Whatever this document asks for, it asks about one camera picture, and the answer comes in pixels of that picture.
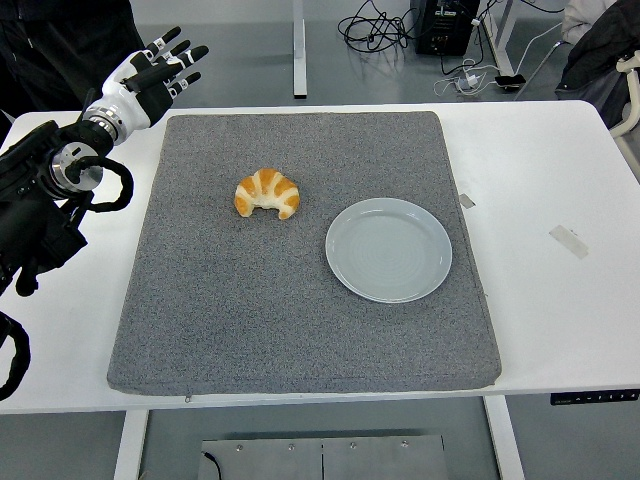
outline power adapter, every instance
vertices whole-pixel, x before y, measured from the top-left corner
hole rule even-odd
[[[456,80],[456,87],[459,91],[473,90],[473,87],[478,84],[478,77],[475,75],[465,73],[465,76],[466,78],[459,77]]]

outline electronic device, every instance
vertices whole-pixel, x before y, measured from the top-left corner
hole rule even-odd
[[[90,92],[75,123],[46,122],[0,155],[0,295],[18,271],[16,291],[31,295],[38,288],[37,275],[62,267],[86,246],[79,226],[87,211],[116,211],[129,204],[131,172],[106,155],[134,131],[156,124],[176,96],[200,78],[199,72],[179,74],[208,53],[206,46],[188,49],[185,40],[161,53],[179,34],[176,27],[129,55],[104,82],[102,97]],[[103,170],[120,176],[122,191],[114,202],[94,204],[93,189]],[[0,386],[0,401],[15,392],[31,360],[29,336],[0,312],[0,347],[7,338],[16,353]]]
[[[500,75],[496,77],[495,80],[496,84],[507,92],[518,90],[526,83],[526,80],[520,74],[514,75],[513,77],[509,75]]]
[[[479,7],[480,0],[411,0],[416,53],[464,55]]]

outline metal plate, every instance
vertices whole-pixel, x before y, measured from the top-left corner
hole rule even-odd
[[[224,480],[447,480],[439,435],[205,441]],[[217,480],[202,456],[199,480]]]

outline robot finger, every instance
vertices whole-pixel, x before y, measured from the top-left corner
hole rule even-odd
[[[207,53],[209,53],[209,49],[204,45],[201,45],[168,59],[167,65],[180,65],[182,67],[181,70],[185,70],[204,57]]]
[[[201,76],[202,75],[200,75],[200,72],[194,72],[191,75],[189,75],[187,78],[183,78],[169,85],[167,87],[167,90],[169,90],[169,93],[171,94],[171,98],[175,99],[180,93],[184,92],[189,85],[198,81]]]
[[[180,35],[181,31],[182,29],[180,27],[174,27],[171,30],[169,30],[167,33],[165,33],[163,36],[155,39],[153,42],[147,45],[146,49],[144,50],[144,54],[147,57],[147,59],[149,61],[154,61],[158,53],[160,53],[160,51],[167,46],[167,43],[169,43],[171,40],[173,40],[178,35]]]
[[[166,62],[158,63],[153,67],[137,73],[124,80],[122,83],[132,92],[141,92],[166,80],[173,79],[184,69],[190,67],[209,52],[205,46],[187,50]]]
[[[185,40],[184,42],[180,42],[178,45],[173,47],[169,52],[163,54],[158,60],[162,59],[162,60],[164,60],[166,62],[171,57],[175,57],[176,55],[184,52],[190,46],[191,46],[191,42],[189,40]]]

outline desk leg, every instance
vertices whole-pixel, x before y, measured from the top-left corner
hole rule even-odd
[[[124,418],[114,480],[137,480],[140,474],[149,410],[128,410]]]
[[[307,98],[307,51],[303,0],[293,0],[293,96]]]
[[[500,477],[503,480],[524,480],[507,400],[503,395],[490,395],[483,397],[483,400]]]
[[[496,66],[500,69],[500,75],[513,76],[515,73],[507,55],[507,43],[511,38],[511,32],[518,17],[518,9],[521,7],[522,2],[514,3],[513,0],[507,0],[500,25],[497,28],[491,12],[484,18],[484,27],[488,33],[489,45],[491,45],[491,51],[496,59]]]

